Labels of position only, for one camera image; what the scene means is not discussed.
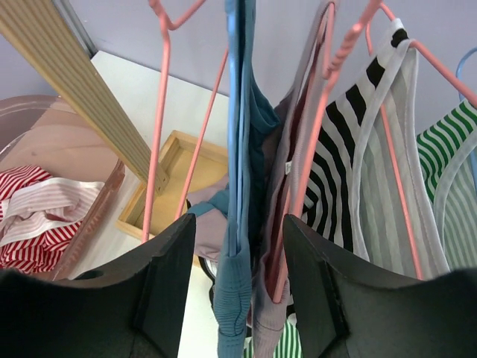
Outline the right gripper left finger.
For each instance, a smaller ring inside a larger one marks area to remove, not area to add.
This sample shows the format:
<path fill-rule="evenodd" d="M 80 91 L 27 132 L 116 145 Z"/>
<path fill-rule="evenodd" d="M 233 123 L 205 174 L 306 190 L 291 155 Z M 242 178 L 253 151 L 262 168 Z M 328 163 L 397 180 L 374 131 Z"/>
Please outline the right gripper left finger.
<path fill-rule="evenodd" d="M 3 357 L 176 357 L 195 217 L 73 280 L 1 272 Z"/>

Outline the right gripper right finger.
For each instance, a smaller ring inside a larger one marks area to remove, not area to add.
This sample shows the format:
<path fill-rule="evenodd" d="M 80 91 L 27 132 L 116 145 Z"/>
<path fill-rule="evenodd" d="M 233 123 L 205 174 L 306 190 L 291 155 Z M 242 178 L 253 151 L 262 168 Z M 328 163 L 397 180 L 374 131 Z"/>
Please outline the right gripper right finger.
<path fill-rule="evenodd" d="M 416 280 L 324 239 L 293 215 L 285 257 L 305 357 L 474 357 L 476 270 Z"/>

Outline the blue tank top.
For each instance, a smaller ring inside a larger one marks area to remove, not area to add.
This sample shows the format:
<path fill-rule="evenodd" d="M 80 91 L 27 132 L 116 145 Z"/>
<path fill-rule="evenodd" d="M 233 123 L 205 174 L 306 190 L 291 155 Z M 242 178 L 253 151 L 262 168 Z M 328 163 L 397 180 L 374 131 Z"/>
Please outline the blue tank top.
<path fill-rule="evenodd" d="M 194 205 L 190 213 L 217 209 L 226 216 L 213 303 L 218 356 L 242 357 L 252 296 L 252 252 L 264 221 L 267 192 L 262 146 L 280 120 L 253 73 L 256 3 L 226 1 L 225 10 L 230 67 L 229 180 L 225 189 Z"/>

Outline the pink hanger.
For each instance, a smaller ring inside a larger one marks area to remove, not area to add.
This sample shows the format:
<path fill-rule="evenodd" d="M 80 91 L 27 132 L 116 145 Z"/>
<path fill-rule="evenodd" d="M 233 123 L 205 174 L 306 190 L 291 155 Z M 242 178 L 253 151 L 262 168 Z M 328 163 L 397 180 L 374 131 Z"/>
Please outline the pink hanger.
<path fill-rule="evenodd" d="M 159 80 L 157 108 L 156 108 L 156 114 L 155 114 L 151 158 L 150 158 L 150 165 L 149 165 L 149 172 L 148 172 L 148 183 L 147 183 L 146 196 L 145 196 L 145 214 L 143 218 L 142 237 L 141 237 L 142 243 L 147 242 L 150 238 L 151 217 L 152 217 L 152 211 L 153 211 L 153 205 L 154 205 L 154 199 L 155 199 L 155 191 L 157 189 L 156 172 L 157 172 L 157 166 L 159 163 L 159 149 L 160 149 L 160 140 L 161 140 L 161 134 L 162 134 L 162 121 L 163 121 L 164 110 L 165 110 L 165 99 L 167 94 L 169 65 L 170 65 L 170 59 L 171 59 L 170 33 L 172 31 L 177 30 L 185 22 L 187 22 L 198 11 L 198 9 L 205 3 L 205 1 L 201 0 L 201 1 L 195 2 L 180 18 L 178 18 L 175 21 L 171 20 L 165 8 L 163 7 L 161 1 L 149 1 L 148 3 L 151 9 L 154 11 L 154 13 L 157 15 L 157 18 L 159 19 L 160 31 L 162 35 L 162 41 L 163 41 L 163 53 L 162 53 L 161 77 Z M 202 143 L 203 143 L 203 138 L 206 133 L 206 127 L 209 122 L 209 117 L 212 112 L 212 107 L 215 101 L 215 97 L 217 95 L 218 88 L 221 83 L 225 65 L 227 64 L 227 57 L 228 57 L 228 52 L 226 51 L 224 52 L 224 55 L 221 60 L 221 66 L 219 68 L 218 75 L 215 80 L 215 85 L 212 90 L 212 94 L 211 94 L 209 104 L 206 110 L 206 115 L 203 120 L 200 134 L 195 146 L 195 150 L 193 152 L 192 161 L 190 163 L 189 170 L 184 182 L 183 191 L 180 196 L 179 204 L 175 214 L 176 218 L 179 218 L 183 212 L 183 205 L 185 204 L 186 196 L 188 194 L 189 187 L 192 182 L 192 177 L 195 171 L 196 163 L 198 161 L 200 147 L 202 146 Z"/>
<path fill-rule="evenodd" d="M 367 155 L 376 168 L 378 145 L 386 144 L 384 173 L 392 184 L 383 204 L 387 227 L 397 233 L 388 244 L 375 241 L 372 256 L 392 271 L 429 280 L 453 270 L 445 258 L 438 236 L 432 205 L 426 193 L 414 129 L 414 98 L 418 60 L 426 59 L 454 88 L 461 101 L 476 108 L 476 94 L 452 74 L 422 43 L 411 40 L 399 19 L 392 19 L 396 30 L 389 49 L 378 54 L 385 66 L 385 94 L 379 99 L 381 125 L 371 134 Z M 385 253 L 391 256 L 385 260 Z"/>
<path fill-rule="evenodd" d="M 315 77 L 319 81 L 324 82 L 326 86 L 320 93 L 316 110 L 310 110 L 307 106 L 305 106 L 303 109 L 303 113 L 305 115 L 311 113 L 315 116 L 315 119 L 312 122 L 305 123 L 303 128 L 300 129 L 296 144 L 296 151 L 292 159 L 290 184 L 288 185 L 288 191 L 283 207 L 282 214 L 284 216 L 287 214 L 292 214 L 299 218 L 302 215 L 309 173 L 312 167 L 316 142 L 320 133 L 329 94 L 339 79 L 341 67 L 343 66 L 345 60 L 353 51 L 358 38 L 364 31 L 366 25 L 368 25 L 372 20 L 381 3 L 381 0 L 372 0 L 368 2 L 364 12 L 359 17 L 357 23 L 348 30 L 340 48 L 335 54 L 332 54 L 335 5 L 329 5 L 326 20 L 326 33 L 324 35 L 324 41 L 322 45 L 322 69 L 319 73 L 314 73 Z"/>

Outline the black white striped tank top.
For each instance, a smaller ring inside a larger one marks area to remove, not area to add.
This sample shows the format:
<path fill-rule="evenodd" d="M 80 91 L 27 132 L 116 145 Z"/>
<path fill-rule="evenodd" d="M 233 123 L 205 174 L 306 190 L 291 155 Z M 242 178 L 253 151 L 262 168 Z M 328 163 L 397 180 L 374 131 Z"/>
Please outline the black white striped tank top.
<path fill-rule="evenodd" d="M 367 150 L 373 130 L 382 123 L 379 99 L 385 94 L 386 68 L 377 57 L 389 49 L 395 30 L 391 22 L 357 82 L 327 105 L 302 211 L 303 221 L 323 238 L 389 271 L 385 261 L 372 256 L 373 242 L 388 244 L 397 233 L 387 227 L 382 207 L 392 184 L 384 173 L 387 146 L 378 145 L 376 168 Z"/>

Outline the red white striped tank top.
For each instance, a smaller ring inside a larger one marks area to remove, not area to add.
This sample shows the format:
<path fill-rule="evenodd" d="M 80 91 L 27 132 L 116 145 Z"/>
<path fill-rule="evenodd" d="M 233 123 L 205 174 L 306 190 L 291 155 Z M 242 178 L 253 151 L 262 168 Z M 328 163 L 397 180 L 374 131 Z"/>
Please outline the red white striped tank top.
<path fill-rule="evenodd" d="M 55 177 L 39 166 L 1 172 L 1 267 L 52 271 L 103 187 Z"/>

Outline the mauve ribbed tank top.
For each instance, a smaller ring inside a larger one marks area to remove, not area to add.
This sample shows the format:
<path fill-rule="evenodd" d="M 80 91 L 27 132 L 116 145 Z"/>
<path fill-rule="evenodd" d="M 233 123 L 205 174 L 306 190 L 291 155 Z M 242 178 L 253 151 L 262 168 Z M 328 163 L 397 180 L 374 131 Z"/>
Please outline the mauve ribbed tank top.
<path fill-rule="evenodd" d="M 309 37 L 303 49 L 294 82 L 284 99 L 273 107 L 279 117 L 279 127 L 265 140 L 266 195 L 264 221 L 252 254 L 252 296 L 247 315 L 246 336 L 253 343 L 255 357 L 271 357 L 281 338 L 286 322 L 286 308 L 290 297 L 289 282 L 284 263 L 282 243 L 283 207 L 290 184 L 292 159 L 300 129 L 308 119 L 303 108 L 320 87 L 312 84 L 311 73 L 319 62 L 320 47 L 326 33 L 326 13 L 336 1 L 322 1 L 318 7 Z M 225 189 L 228 173 L 217 183 L 188 195 L 190 209 Z M 220 257 L 226 216 L 217 209 L 196 217 L 195 253 L 201 259 L 216 263 Z"/>

